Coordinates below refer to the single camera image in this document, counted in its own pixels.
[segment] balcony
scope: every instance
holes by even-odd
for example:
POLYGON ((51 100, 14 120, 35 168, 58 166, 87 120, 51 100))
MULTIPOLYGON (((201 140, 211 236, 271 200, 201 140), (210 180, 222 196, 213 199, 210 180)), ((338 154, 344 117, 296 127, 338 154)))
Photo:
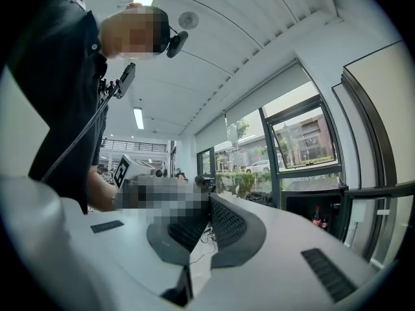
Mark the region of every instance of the balcony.
POLYGON ((166 153, 166 144, 153 144, 153 143, 139 143, 128 141, 113 141, 105 139, 102 141, 101 149, 116 150, 116 151, 144 151, 144 152, 156 152, 166 153))

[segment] ceiling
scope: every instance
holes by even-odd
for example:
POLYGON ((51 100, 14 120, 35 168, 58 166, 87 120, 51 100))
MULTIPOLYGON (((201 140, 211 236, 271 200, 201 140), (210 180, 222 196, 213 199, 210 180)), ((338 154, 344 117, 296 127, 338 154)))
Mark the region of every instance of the ceiling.
MULTIPOLYGON (((102 19, 129 1, 86 0, 86 4, 102 19)), ((166 11, 177 31, 183 30, 178 20, 184 12, 194 12, 198 25, 187 30, 189 39, 173 59, 162 54, 135 62, 136 78, 128 95, 110 102, 106 133, 115 138, 179 139, 199 131, 220 113, 220 107, 226 109, 249 91, 249 82, 246 89, 234 91, 240 87, 240 75, 264 78, 253 66, 263 63, 257 56, 271 43, 282 42, 280 38, 294 34, 300 23, 319 11, 336 16, 333 0, 154 0, 153 5, 166 11), (134 107, 143 110, 144 131, 137 129, 134 107)), ((119 78, 127 64, 109 61, 107 79, 119 78)))

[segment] car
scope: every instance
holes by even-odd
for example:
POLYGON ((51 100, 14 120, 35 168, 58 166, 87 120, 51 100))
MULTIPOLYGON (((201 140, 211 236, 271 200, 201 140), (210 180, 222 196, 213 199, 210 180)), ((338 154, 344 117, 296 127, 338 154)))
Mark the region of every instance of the car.
POLYGON ((270 171, 270 161, 262 160, 253 163, 251 166, 245 168, 247 173, 256 173, 256 172, 269 172, 270 171))
MULTIPOLYGON (((284 164, 282 160, 282 156, 280 153, 278 155, 278 166, 281 168, 284 164)), ((246 173, 258 173, 258 172, 269 172, 270 171, 270 161, 269 160, 262 160, 253 163, 250 166, 245 168, 246 173)))

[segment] red bottle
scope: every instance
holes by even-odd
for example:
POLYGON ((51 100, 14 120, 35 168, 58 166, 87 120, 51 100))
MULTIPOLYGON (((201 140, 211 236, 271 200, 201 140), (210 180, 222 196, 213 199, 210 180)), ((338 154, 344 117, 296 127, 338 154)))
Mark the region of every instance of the red bottle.
POLYGON ((324 229, 325 231, 329 230, 329 220, 327 219, 327 215, 323 216, 323 221, 322 221, 322 229, 324 229))
POLYGON ((314 225, 320 225, 321 224, 321 222, 322 222, 322 219, 321 219, 321 217, 320 217, 320 206, 316 206, 316 212, 314 213, 314 216, 313 216, 313 219, 311 220, 311 222, 314 224, 314 225))

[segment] dark shirt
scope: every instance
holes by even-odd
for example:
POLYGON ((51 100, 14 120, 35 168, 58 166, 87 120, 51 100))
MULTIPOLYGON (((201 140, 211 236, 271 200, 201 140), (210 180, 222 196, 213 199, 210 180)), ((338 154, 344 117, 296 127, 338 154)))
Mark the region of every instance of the dark shirt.
MULTIPOLYGON (((30 169, 32 179, 43 177, 99 107, 98 84, 107 65, 98 33, 91 12, 69 0, 50 0, 12 56, 16 81, 50 127, 30 169)), ((78 201, 84 213, 89 169, 99 163, 105 120, 106 111, 47 181, 61 197, 78 201)))

